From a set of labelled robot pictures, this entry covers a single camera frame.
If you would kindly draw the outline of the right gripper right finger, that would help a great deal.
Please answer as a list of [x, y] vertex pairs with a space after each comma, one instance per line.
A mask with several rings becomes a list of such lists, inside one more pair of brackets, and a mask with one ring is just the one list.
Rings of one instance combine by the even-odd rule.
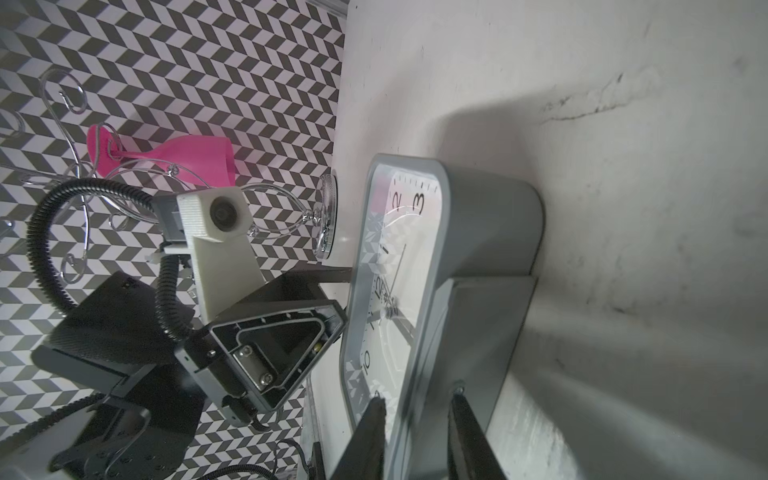
[[506, 479], [469, 402], [460, 391], [453, 394], [449, 406], [447, 451], [451, 480]]

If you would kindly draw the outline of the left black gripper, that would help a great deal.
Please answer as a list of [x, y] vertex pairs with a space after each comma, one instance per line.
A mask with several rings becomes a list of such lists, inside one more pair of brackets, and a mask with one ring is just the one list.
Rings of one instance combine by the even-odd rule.
[[266, 302], [240, 302], [180, 345], [163, 335], [122, 341], [109, 353], [129, 374], [110, 393], [196, 397], [231, 425], [262, 432], [261, 415], [282, 407], [348, 323], [321, 285], [351, 278], [351, 267], [297, 265], [263, 287]]

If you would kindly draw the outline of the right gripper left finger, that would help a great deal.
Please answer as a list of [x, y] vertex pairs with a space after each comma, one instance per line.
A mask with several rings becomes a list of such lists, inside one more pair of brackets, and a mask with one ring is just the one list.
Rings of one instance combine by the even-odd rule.
[[374, 397], [356, 427], [331, 478], [382, 480], [386, 447], [386, 402]]

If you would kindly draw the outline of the green rectangular analog clock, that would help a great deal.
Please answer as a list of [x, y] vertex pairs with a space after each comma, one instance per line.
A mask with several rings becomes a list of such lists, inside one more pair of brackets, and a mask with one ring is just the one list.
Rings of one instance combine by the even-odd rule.
[[371, 165], [339, 373], [349, 421], [386, 404], [383, 475], [443, 479], [462, 394], [487, 428], [535, 288], [544, 209], [528, 183], [436, 159]]

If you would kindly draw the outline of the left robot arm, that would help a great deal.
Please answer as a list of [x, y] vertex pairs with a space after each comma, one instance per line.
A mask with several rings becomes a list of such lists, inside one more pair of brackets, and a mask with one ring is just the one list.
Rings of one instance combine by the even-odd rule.
[[[149, 286], [112, 274], [75, 302], [54, 271], [49, 232], [78, 196], [151, 213], [162, 232]], [[113, 180], [51, 190], [27, 230], [27, 256], [64, 318], [34, 363], [91, 389], [1, 443], [5, 479], [165, 479], [182, 464], [204, 410], [264, 433], [341, 336], [348, 319], [323, 286], [343, 267], [296, 266], [266, 280], [251, 245], [253, 217], [238, 187], [150, 195]]]

